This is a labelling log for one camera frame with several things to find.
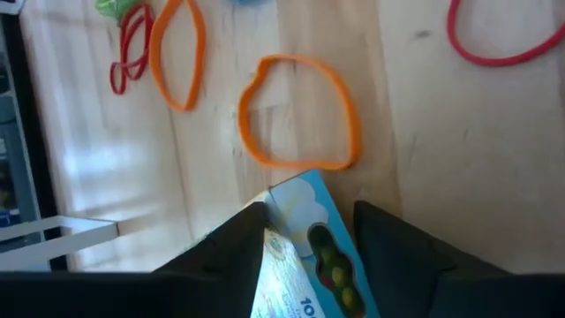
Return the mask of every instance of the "box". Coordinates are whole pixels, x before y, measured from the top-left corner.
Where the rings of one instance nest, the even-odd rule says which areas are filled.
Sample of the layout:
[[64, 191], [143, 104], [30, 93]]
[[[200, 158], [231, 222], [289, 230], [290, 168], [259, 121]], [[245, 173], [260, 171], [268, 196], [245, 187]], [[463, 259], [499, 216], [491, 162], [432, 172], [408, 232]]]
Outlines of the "box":
[[317, 170], [253, 201], [266, 203], [272, 229], [252, 317], [379, 317], [363, 264]]

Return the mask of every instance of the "wooden table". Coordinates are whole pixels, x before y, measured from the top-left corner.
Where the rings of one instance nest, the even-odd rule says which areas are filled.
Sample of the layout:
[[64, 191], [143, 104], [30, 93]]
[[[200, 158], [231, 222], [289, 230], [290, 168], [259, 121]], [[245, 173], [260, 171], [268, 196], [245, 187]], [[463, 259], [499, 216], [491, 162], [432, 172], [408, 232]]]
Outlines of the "wooden table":
[[[151, 4], [158, 12], [164, 2]], [[516, 67], [469, 64], [448, 45], [448, 0], [198, 3], [206, 78], [198, 108], [186, 113], [167, 108], [149, 73], [126, 95], [111, 93], [118, 29], [93, 1], [26, 4], [21, 21], [60, 211], [121, 221], [123, 236], [76, 255], [76, 268], [154, 269], [295, 174], [258, 166], [235, 116], [260, 57], [298, 53], [334, 66], [362, 117], [361, 160], [325, 173], [347, 223], [352, 202], [367, 200], [505, 269], [565, 269], [565, 46]], [[476, 52], [515, 54], [565, 19], [560, 3], [464, 1], [459, 34]], [[178, 100], [193, 47], [182, 10], [162, 45]], [[344, 116], [328, 83], [292, 64], [271, 79], [250, 114], [266, 147], [287, 158], [342, 158]]]

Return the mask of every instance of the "light blue packaging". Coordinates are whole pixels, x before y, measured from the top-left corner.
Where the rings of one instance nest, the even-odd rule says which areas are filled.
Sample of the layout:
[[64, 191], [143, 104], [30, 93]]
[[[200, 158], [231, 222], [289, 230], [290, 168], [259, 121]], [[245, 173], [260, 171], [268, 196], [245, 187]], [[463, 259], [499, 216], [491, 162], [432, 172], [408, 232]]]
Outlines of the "light blue packaging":
[[[322, 284], [316, 273], [316, 257], [308, 240], [308, 233], [315, 225], [325, 226], [334, 239], [339, 251], [347, 256], [353, 267], [353, 284], [357, 287], [365, 312], [358, 317], [378, 318], [377, 306], [366, 280], [363, 264], [347, 232], [343, 220], [329, 195], [320, 173], [306, 171], [292, 179], [274, 186], [261, 194], [269, 210], [269, 219], [276, 230], [294, 245], [302, 267], [309, 278], [316, 299], [295, 299], [295, 303], [308, 301], [320, 303], [323, 313], [299, 315], [299, 317], [347, 317], [336, 301], [336, 296]], [[289, 278], [294, 284], [307, 284]]]

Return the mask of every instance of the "rubber band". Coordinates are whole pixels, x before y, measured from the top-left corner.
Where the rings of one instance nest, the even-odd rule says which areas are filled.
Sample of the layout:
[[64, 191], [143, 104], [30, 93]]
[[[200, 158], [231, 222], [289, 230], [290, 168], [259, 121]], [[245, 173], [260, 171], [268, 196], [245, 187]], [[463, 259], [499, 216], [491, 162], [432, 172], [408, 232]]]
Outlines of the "rubber band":
[[[259, 91], [261, 85], [268, 76], [268, 73], [275, 63], [279, 61], [293, 61], [308, 64], [321, 72], [328, 78], [334, 87], [347, 117], [347, 133], [348, 133], [348, 158], [344, 162], [327, 162], [327, 161], [311, 161], [311, 162], [287, 162], [274, 159], [271, 155], [264, 154], [259, 143], [252, 136], [251, 125], [249, 122], [249, 108], [253, 97]], [[270, 168], [294, 168], [299, 170], [323, 169], [323, 170], [343, 170], [350, 167], [357, 161], [361, 155], [361, 124], [355, 109], [355, 103], [350, 95], [347, 86], [337, 72], [334, 72], [328, 65], [320, 60], [303, 57], [298, 55], [272, 55], [263, 57], [257, 67], [257, 72], [251, 84], [244, 90], [239, 99], [237, 126], [241, 140], [245, 149], [260, 164]]]
[[[192, 13], [192, 23], [196, 33], [196, 54], [194, 58], [194, 73], [192, 74], [192, 84], [184, 104], [175, 102], [170, 96], [167, 84], [162, 75], [161, 67], [161, 46], [162, 37], [167, 26], [178, 8], [185, 2]], [[151, 38], [149, 40], [149, 67], [159, 92], [165, 102], [174, 110], [192, 110], [198, 101], [200, 86], [204, 75], [204, 63], [206, 57], [206, 25], [198, 5], [194, 0], [169, 0], [163, 8], [161, 14], [155, 20]]]
[[[140, 10], [143, 10], [143, 15], [137, 17], [133, 23], [130, 24], [133, 16]], [[143, 53], [133, 62], [128, 62], [128, 53], [133, 35], [142, 23], [145, 23], [145, 41], [143, 44]], [[153, 13], [149, 4], [135, 4], [124, 15], [120, 27], [120, 61], [114, 62], [109, 67], [109, 83], [112, 91], [116, 95], [122, 95], [125, 92], [126, 79], [138, 80], [145, 69], [147, 68], [147, 55], [149, 53], [149, 36], [151, 34], [151, 27], [153, 26]], [[130, 73], [131, 68], [138, 67], [134, 74]], [[119, 70], [120, 81], [119, 85], [116, 83], [116, 70]]]
[[536, 57], [539, 57], [548, 50], [554, 48], [563, 38], [565, 37], [565, 23], [561, 24], [557, 31], [549, 37], [545, 42], [539, 44], [539, 46], [529, 49], [522, 54], [518, 54], [513, 57], [503, 57], [503, 58], [488, 58], [488, 57], [480, 57], [470, 53], [467, 49], [461, 45], [459, 39], [457, 38], [456, 32], [456, 22], [457, 22], [457, 10], [459, 9], [459, 5], [461, 4], [461, 0], [451, 0], [451, 5], [449, 6], [448, 11], [448, 38], [451, 46], [467, 61], [483, 65], [483, 66], [490, 66], [490, 67], [502, 67], [502, 66], [511, 66], [516, 64], [521, 64], [524, 62], [528, 62]]

